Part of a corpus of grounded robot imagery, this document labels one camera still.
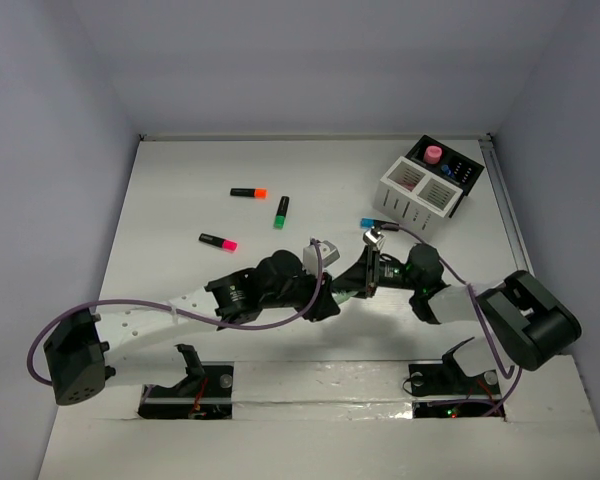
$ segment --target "table surface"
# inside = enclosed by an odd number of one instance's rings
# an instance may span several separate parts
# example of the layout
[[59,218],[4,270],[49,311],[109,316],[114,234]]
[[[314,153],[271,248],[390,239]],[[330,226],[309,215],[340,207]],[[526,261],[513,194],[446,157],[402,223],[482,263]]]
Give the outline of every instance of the table surface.
[[[101,297],[172,298],[255,266],[277,249],[301,256],[311,236],[338,246],[341,259],[330,268],[338,275],[362,251],[360,218],[377,216],[371,200],[378,179],[414,143],[142,142]],[[484,163],[477,141],[444,143]],[[269,198],[229,197],[232,187],[267,188]],[[281,195],[291,202],[287,223],[278,231],[272,223]],[[200,244],[202,232],[237,241],[239,248],[229,254]],[[384,251],[406,259],[413,241],[402,233],[387,237]],[[475,283],[502,279],[516,269],[486,170],[432,243]],[[391,360],[378,371],[394,375],[400,371],[395,361],[436,359],[479,334],[468,322],[423,324],[411,313],[408,298],[409,292],[379,290],[373,299],[347,302],[341,315],[318,324],[299,320],[274,331],[200,333],[178,341],[195,345],[203,361],[265,365],[256,370],[266,375],[248,382],[261,387],[259,393],[252,390],[256,399],[306,399],[311,375],[303,368],[293,373],[281,362],[304,361],[310,370],[310,362],[318,361]],[[259,321],[288,313],[267,311]],[[172,349],[172,343],[163,348]],[[303,380],[274,395],[276,380],[289,375]],[[267,378],[273,387],[266,388]],[[556,357],[522,378],[507,402],[507,422],[327,421],[320,414],[312,417],[320,421],[293,421],[293,412],[278,412],[272,420],[266,410],[252,412],[260,417],[250,420],[126,421],[135,418],[139,388],[110,388],[89,402],[59,409],[40,478],[106,474],[136,480],[192,472],[201,478],[248,479],[600,478],[600,436],[573,361]],[[321,395],[339,398],[335,392],[342,394],[334,388]],[[358,400],[364,400],[362,385],[360,392]]]

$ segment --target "pink cylinder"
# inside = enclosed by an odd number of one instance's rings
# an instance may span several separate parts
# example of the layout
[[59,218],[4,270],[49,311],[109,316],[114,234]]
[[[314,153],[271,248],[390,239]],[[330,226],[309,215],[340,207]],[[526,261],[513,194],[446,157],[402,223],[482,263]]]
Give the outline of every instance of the pink cylinder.
[[435,145],[431,145],[427,147],[424,152],[424,161],[429,165],[436,165],[440,159],[442,158],[442,149],[440,147],[436,147]]

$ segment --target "gray wall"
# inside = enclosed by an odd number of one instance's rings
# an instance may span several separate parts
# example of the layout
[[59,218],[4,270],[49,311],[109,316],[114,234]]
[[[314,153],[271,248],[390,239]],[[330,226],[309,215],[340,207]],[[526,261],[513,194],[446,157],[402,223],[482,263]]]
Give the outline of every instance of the gray wall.
[[0,479],[37,478],[55,405],[26,350],[97,296],[136,146],[71,5],[0,0]]
[[568,0],[73,0],[157,132],[480,132]]
[[576,0],[496,136],[537,275],[577,314],[600,426],[600,0]]

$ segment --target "white basket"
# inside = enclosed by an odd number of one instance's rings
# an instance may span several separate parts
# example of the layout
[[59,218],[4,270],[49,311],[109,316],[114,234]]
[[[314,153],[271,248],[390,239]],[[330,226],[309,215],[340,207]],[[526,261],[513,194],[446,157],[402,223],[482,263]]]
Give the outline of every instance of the white basket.
[[460,188],[400,157],[380,179],[373,207],[429,239],[461,195]]

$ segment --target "pink object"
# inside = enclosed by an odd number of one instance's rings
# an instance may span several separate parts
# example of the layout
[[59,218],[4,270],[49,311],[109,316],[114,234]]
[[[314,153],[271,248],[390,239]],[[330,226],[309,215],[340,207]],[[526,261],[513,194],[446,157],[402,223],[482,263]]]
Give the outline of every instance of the pink object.
[[442,158],[442,149],[440,147],[436,147],[435,145],[431,145],[427,147],[424,152],[424,161],[429,165],[437,164]]
[[235,252],[236,248],[238,248],[238,244],[236,242],[232,242],[231,240],[225,240],[222,242],[222,248],[224,250],[229,250],[230,252]]

